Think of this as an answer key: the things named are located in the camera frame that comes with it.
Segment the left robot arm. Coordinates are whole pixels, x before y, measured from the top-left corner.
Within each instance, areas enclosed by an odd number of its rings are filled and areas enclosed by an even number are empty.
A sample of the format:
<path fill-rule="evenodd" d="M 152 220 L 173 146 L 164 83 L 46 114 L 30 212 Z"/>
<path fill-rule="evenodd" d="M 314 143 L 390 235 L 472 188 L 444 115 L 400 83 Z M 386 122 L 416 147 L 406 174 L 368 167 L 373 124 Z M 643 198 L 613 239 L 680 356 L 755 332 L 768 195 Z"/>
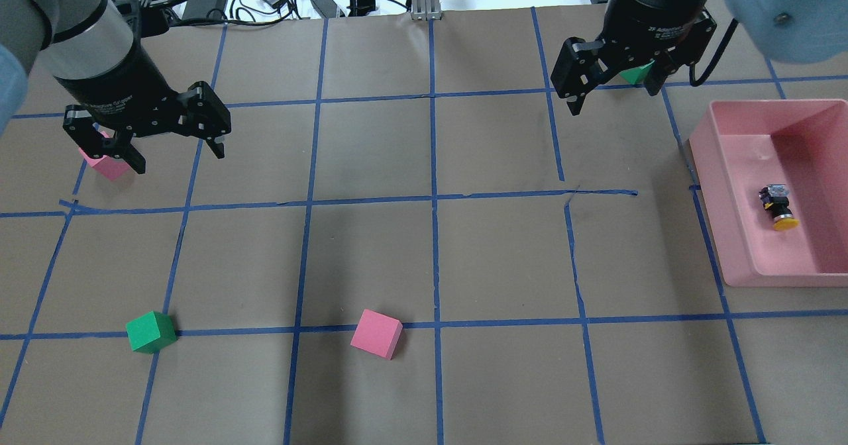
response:
<path fill-rule="evenodd" d="M 112 0 L 2 0 L 2 126 L 25 101 L 36 60 L 72 96 L 63 129 L 90 158 L 114 158 L 136 173 L 146 160 L 133 140 L 175 133 L 224 158 L 231 114 L 197 81 L 170 87 Z"/>

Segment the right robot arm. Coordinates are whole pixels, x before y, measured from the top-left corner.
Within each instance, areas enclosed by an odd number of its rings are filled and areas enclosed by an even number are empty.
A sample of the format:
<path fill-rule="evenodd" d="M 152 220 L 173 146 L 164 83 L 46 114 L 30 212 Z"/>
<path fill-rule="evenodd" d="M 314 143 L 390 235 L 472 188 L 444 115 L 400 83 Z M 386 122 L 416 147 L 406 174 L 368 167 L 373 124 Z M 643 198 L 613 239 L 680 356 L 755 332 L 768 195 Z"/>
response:
<path fill-rule="evenodd" d="M 846 51 L 846 0 L 609 0 L 602 31 L 567 38 L 549 80 L 578 115 L 588 93 L 628 69 L 649 66 L 656 95 L 688 67 L 688 82 L 709 79 L 738 26 L 781 63 L 818 63 Z"/>

